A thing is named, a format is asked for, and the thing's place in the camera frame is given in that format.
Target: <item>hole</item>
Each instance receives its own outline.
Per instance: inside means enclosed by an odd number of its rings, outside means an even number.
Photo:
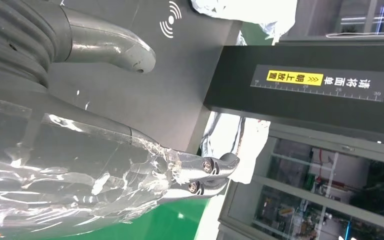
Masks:
[[[14,45],[9,44],[9,46],[10,46],[14,51],[17,51],[17,48],[16,48]]]

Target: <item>label sticker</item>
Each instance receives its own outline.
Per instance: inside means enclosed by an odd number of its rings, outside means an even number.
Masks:
[[[384,101],[384,72],[381,71],[257,65],[250,86],[348,99]]]
[[[280,82],[286,84],[304,84],[320,86],[323,81],[322,73],[296,72],[296,71],[278,71],[269,70],[267,81]]]

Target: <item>glass door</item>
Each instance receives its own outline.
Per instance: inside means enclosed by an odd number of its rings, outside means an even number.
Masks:
[[[384,144],[274,124],[220,221],[255,239],[384,240]]]

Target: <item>bolt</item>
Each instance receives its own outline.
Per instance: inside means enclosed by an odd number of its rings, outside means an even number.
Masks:
[[[202,166],[204,168],[204,171],[208,174],[211,173],[211,171],[213,170],[213,168],[211,167],[211,163],[208,160],[204,160]]]
[[[189,192],[194,194],[197,192],[197,190],[198,190],[198,185],[196,181],[189,184]]]

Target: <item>machine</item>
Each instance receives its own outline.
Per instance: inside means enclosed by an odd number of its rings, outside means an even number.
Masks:
[[[0,0],[0,238],[83,234],[226,186],[235,155],[163,147],[51,96],[53,62],[145,74],[156,57],[134,33],[102,19],[42,0]]]

